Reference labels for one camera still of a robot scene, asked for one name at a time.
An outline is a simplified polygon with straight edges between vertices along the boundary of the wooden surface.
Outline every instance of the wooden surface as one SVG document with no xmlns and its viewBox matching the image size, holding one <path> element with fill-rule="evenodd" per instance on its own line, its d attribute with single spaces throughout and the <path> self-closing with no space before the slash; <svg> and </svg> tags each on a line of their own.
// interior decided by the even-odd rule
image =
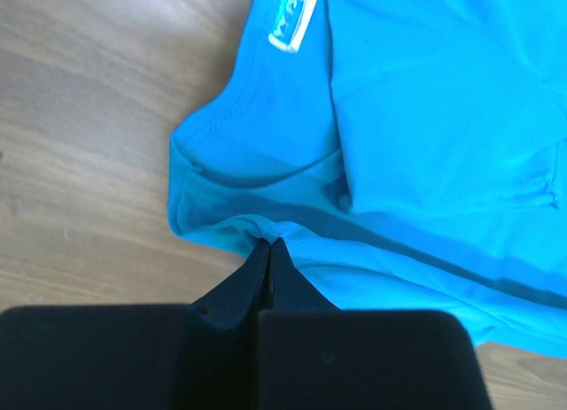
<svg viewBox="0 0 567 410">
<path fill-rule="evenodd" d="M 0 0 L 0 309 L 189 302 L 238 266 L 170 233 L 167 155 L 250 1 Z M 479 356 L 497 409 L 567 407 L 567 360 Z"/>
</svg>

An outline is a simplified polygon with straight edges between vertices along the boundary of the clothing label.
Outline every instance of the clothing label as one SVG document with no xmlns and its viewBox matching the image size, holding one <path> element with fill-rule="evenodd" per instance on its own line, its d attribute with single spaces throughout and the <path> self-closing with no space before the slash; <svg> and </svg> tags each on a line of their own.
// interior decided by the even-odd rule
<svg viewBox="0 0 567 410">
<path fill-rule="evenodd" d="M 317 0 L 280 0 L 276 22 L 268 40 L 281 51 L 297 53 Z"/>
</svg>

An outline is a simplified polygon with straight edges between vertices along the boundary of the blue fabric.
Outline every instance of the blue fabric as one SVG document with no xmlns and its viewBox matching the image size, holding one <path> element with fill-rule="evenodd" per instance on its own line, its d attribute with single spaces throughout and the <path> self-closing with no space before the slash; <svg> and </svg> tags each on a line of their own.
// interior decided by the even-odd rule
<svg viewBox="0 0 567 410">
<path fill-rule="evenodd" d="M 283 237 L 343 308 L 436 308 L 567 357 L 567 0 L 254 0 L 235 73 L 171 140 L 169 222 Z"/>
</svg>

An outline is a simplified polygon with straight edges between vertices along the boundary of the blue t-shirt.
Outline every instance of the blue t-shirt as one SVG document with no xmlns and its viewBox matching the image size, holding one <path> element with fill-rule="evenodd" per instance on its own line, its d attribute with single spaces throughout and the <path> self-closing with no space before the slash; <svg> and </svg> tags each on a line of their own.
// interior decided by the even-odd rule
<svg viewBox="0 0 567 410">
<path fill-rule="evenodd" d="M 253 0 L 171 140 L 169 222 L 283 237 L 342 308 L 567 357 L 567 0 Z"/>
</svg>

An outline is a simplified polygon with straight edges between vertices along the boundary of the wood grain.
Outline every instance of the wood grain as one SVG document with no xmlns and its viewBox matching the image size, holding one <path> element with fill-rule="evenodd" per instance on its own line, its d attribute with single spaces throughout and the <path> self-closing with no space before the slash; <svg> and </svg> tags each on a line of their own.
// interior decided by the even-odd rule
<svg viewBox="0 0 567 410">
<path fill-rule="evenodd" d="M 167 157 L 250 1 L 0 0 L 0 309 L 188 302 L 239 265 L 170 233 Z M 567 407 L 567 361 L 478 354 L 497 409 Z"/>
</svg>

